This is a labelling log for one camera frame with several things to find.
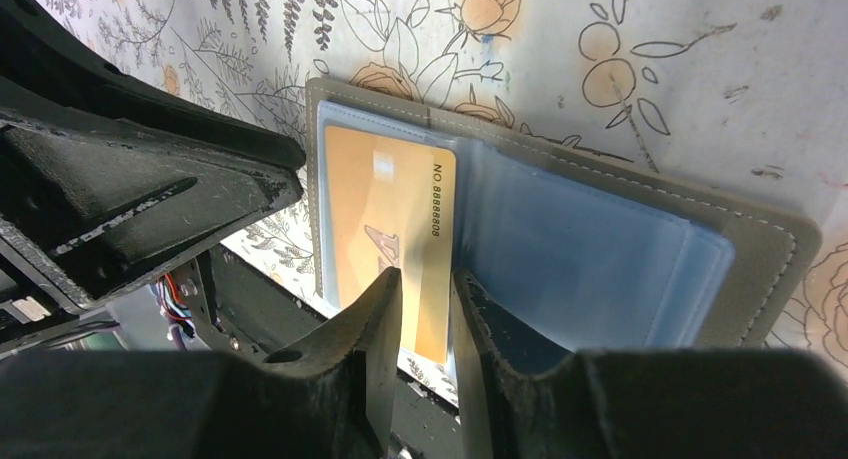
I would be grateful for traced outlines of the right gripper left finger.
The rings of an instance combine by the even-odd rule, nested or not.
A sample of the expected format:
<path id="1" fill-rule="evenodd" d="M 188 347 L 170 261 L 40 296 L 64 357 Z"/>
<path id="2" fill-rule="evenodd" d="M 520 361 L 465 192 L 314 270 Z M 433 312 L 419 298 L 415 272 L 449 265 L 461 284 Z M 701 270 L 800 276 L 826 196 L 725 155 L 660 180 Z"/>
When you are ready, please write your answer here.
<path id="1" fill-rule="evenodd" d="M 382 458 L 402 323 L 385 269 L 255 363 L 215 351 L 37 351 L 1 364 L 5 458 Z"/>

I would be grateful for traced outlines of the gold VIP credit card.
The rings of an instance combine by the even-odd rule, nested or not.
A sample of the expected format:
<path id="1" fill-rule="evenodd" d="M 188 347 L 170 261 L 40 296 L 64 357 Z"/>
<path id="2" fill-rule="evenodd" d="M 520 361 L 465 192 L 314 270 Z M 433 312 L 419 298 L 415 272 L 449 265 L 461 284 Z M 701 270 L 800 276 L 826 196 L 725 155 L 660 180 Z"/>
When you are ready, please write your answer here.
<path id="1" fill-rule="evenodd" d="M 448 354 L 457 161 L 445 148 L 330 125 L 324 129 L 330 296 L 351 305 L 389 267 L 402 273 L 400 345 Z"/>

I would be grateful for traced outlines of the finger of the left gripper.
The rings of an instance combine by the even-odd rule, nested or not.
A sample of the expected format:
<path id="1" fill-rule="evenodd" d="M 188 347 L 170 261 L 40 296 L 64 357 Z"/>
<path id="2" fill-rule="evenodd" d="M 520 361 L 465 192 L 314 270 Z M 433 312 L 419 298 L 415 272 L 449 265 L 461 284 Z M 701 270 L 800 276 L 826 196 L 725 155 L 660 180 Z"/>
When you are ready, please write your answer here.
<path id="1" fill-rule="evenodd" d="M 123 73 L 35 0 L 1 0 L 1 240 L 64 308 L 297 202 L 305 160 L 291 137 Z"/>

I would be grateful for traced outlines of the beige card holder wallet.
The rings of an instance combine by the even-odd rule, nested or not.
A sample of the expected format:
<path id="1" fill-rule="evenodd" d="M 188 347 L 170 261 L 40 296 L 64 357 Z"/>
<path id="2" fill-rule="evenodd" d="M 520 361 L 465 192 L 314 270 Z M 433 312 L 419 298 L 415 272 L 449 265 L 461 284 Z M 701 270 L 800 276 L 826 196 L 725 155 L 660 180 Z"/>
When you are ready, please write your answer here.
<path id="1" fill-rule="evenodd" d="M 452 151 L 451 269 L 568 349 L 755 347 L 818 253 L 797 213 L 668 179 L 468 114 L 313 78 L 312 229 L 330 296 L 324 129 Z"/>

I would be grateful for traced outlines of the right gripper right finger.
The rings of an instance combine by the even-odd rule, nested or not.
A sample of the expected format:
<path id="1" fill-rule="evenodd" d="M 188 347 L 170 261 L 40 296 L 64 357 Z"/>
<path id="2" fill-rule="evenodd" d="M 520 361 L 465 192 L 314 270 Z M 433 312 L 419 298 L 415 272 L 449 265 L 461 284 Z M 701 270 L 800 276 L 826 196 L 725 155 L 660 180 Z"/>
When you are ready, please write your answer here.
<path id="1" fill-rule="evenodd" d="M 469 458 L 843 458 L 847 388 L 796 349 L 571 352 L 468 271 L 451 309 Z"/>

